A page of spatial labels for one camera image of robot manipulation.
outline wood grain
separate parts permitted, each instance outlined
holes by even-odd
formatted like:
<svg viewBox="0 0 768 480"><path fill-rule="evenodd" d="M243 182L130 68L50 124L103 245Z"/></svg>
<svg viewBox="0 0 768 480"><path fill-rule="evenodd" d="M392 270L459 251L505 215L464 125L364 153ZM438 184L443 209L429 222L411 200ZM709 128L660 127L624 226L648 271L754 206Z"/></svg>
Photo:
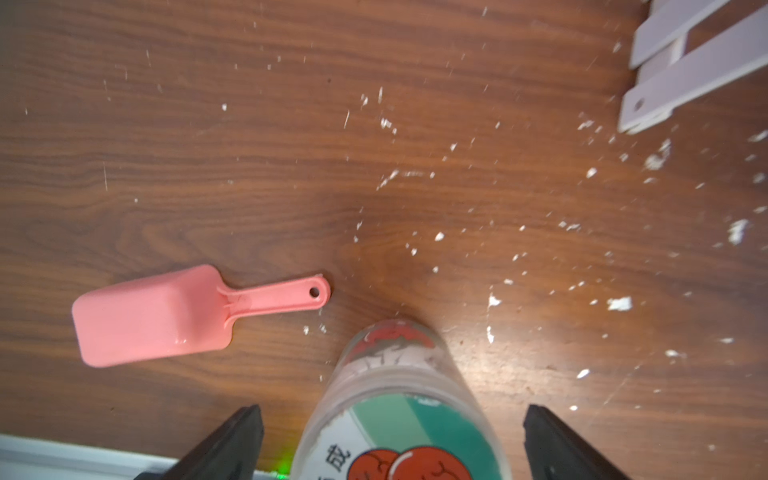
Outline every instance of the wood grain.
<svg viewBox="0 0 768 480"><path fill-rule="evenodd" d="M692 45L758 6L731 4ZM637 480L764 478L768 142L747 138L768 128L768 71L616 134L646 16L587 0L3 2L0 431L179 456L255 402L258 466L282 470L346 342L407 316L446 338L516 478L529 403ZM235 287L322 272L333 298L243 319L219 352L81 362L77 296L200 263ZM607 310L623 296L632 310Z"/></svg>

